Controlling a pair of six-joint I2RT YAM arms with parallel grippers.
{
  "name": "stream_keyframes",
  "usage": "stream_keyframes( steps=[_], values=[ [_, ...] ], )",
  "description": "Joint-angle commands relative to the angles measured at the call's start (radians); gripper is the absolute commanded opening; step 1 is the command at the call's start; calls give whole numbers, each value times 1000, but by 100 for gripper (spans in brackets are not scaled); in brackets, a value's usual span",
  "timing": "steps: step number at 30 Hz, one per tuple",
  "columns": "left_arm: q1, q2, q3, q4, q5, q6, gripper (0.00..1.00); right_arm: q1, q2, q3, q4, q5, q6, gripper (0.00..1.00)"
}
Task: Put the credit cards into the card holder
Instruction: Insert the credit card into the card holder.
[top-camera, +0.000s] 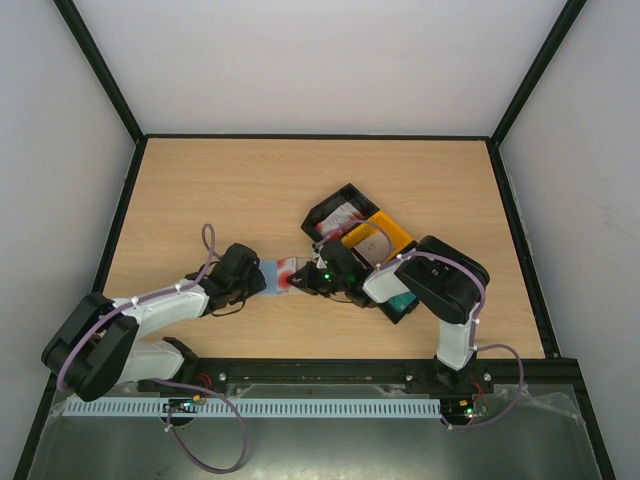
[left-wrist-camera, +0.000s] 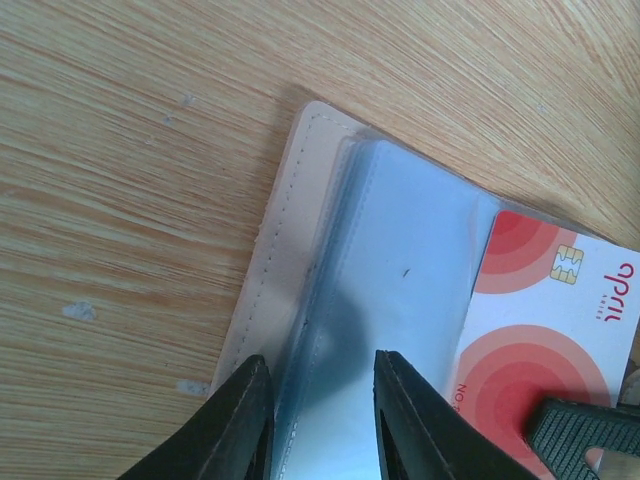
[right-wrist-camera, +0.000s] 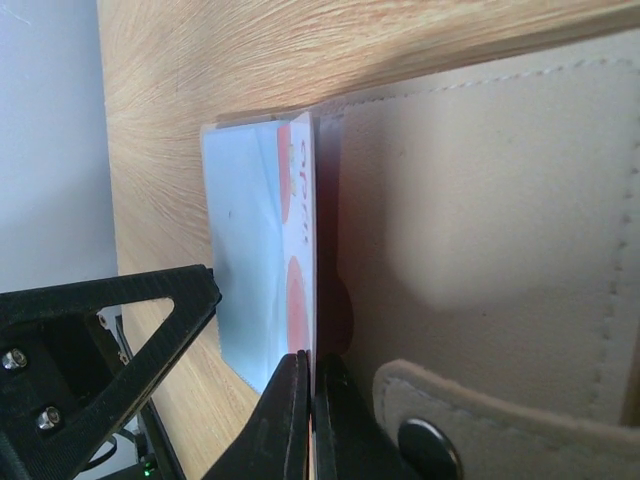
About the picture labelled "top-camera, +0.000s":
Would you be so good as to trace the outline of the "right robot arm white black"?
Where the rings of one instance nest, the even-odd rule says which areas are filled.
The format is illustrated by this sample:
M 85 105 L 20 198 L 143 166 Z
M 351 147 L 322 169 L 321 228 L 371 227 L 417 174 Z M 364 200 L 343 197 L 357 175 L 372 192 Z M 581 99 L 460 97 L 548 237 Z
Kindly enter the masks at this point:
M 389 305 L 410 294 L 439 320 L 434 380 L 455 392 L 471 379 L 475 331 L 486 302 L 489 272 L 477 261 L 435 236 L 412 242 L 385 263 L 363 261 L 342 242 L 330 241 L 287 282 L 310 295 L 330 298 L 342 294 L 368 308 Z

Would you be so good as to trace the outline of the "beige card holder wallet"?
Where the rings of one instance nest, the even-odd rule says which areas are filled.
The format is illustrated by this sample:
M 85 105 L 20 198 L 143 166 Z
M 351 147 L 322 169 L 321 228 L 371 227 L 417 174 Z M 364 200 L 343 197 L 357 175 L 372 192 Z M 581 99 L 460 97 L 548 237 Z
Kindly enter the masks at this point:
M 303 291 L 291 285 L 288 278 L 298 272 L 308 261 L 309 258 L 304 257 L 261 260 L 259 269 L 264 276 L 266 287 L 260 292 L 260 295 L 302 295 Z

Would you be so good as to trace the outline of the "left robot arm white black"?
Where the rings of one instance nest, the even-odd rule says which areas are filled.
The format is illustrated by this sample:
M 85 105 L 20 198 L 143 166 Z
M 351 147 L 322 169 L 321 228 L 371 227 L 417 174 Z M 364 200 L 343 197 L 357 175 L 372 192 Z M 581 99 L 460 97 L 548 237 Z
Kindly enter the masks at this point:
M 201 271 L 145 295 L 86 295 L 41 354 L 57 388 L 91 402 L 122 383 L 174 378 L 185 354 L 168 340 L 145 343 L 144 337 L 184 320 L 220 316 L 266 288 L 260 259 L 245 245 L 234 243 L 209 260 Z

